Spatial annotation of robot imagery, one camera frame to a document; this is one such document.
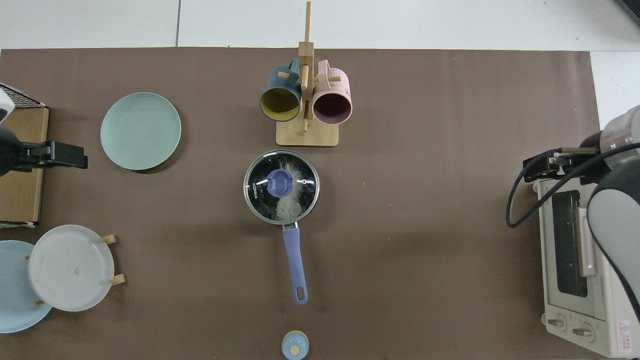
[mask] blue handle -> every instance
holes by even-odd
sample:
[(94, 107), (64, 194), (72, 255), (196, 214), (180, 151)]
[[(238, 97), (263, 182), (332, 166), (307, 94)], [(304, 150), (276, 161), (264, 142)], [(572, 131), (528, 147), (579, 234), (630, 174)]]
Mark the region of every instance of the blue handle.
[(291, 63), (289, 64), (289, 78), (287, 79), (287, 86), (293, 87), (298, 78), (300, 77), (300, 61), (298, 59), (293, 58)]
[(289, 260), (289, 273), (291, 275), (291, 286), (293, 287), (293, 298), (298, 305), (307, 303), (307, 282), (305, 280), (305, 269), (302, 268), (302, 254), (300, 253), (300, 229), (288, 229), (282, 231), (284, 246), (287, 249), (287, 259)]

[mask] oven knob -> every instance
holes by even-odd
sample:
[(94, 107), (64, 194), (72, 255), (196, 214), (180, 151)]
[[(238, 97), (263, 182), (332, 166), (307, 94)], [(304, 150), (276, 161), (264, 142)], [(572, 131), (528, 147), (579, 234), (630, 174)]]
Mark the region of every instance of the oven knob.
[(560, 331), (566, 330), (566, 320), (560, 314), (554, 314), (551, 319), (547, 319), (546, 314), (542, 315), (542, 324), (555, 326)]
[(574, 329), (573, 333), (578, 336), (582, 336), (585, 340), (588, 340), (590, 343), (596, 340), (593, 327), (588, 323), (583, 323), (578, 329)]

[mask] saucepan handle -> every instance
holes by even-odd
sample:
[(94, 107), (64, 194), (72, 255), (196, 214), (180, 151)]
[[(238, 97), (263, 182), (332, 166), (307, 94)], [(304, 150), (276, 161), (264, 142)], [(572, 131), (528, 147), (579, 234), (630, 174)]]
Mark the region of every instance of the saucepan handle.
[(305, 280), (305, 270), (302, 267), (302, 254), (300, 253), (300, 229), (287, 229), (282, 231), (284, 245), (287, 249), (287, 259), (289, 260), (289, 273), (291, 275), (291, 286), (293, 287), (293, 298), (298, 305), (307, 303), (307, 282)]

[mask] oven door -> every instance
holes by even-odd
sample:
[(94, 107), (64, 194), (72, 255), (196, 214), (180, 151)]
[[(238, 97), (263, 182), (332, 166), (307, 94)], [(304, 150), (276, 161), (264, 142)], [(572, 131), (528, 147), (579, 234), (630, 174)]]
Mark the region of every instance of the oven door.
[[(542, 181), (538, 196), (557, 181)], [(580, 185), (572, 179), (547, 201), (541, 211), (543, 257), (546, 266), (546, 298), (550, 305), (605, 320), (602, 278), (582, 276), (582, 249), (578, 208), (586, 208), (595, 184)]]

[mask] mug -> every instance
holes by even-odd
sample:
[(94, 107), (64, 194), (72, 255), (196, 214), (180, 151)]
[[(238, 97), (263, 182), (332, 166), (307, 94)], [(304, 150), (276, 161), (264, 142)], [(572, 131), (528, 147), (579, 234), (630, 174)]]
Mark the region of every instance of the mug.
[(300, 112), (300, 62), (294, 58), (289, 66), (278, 66), (271, 71), (267, 86), (260, 97), (260, 109), (270, 119), (289, 121)]
[[(340, 77), (340, 81), (330, 81)], [(329, 67), (329, 61), (318, 63), (318, 84), (314, 86), (314, 116), (325, 124), (337, 125), (349, 119), (352, 112), (349, 78), (344, 71)]]

